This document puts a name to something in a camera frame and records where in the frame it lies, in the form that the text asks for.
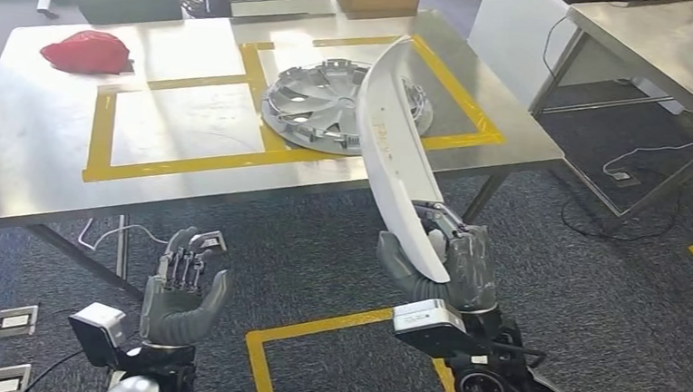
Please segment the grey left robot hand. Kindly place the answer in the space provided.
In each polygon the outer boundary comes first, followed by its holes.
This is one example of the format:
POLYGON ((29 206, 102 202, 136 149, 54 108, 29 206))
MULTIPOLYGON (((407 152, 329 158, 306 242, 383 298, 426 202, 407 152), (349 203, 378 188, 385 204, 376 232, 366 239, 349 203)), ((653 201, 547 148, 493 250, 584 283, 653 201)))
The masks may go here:
POLYGON ((208 292, 200 277, 215 249, 225 249, 221 232, 179 230, 159 258, 158 271, 146 283, 140 334, 156 346, 191 346, 206 338, 231 294, 230 275, 213 276, 208 292))

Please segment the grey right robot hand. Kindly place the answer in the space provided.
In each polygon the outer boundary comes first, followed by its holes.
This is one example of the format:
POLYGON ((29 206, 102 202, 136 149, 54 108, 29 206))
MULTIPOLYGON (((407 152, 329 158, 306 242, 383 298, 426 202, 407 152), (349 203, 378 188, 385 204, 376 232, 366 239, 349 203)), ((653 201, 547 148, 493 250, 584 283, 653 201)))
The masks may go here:
POLYGON ((390 231, 379 234, 376 256, 380 267, 412 301, 442 299, 460 312, 469 313, 495 309, 495 278, 487 228, 464 223, 441 202, 415 201, 414 208, 430 255, 438 260, 448 280, 441 283, 427 277, 390 231))

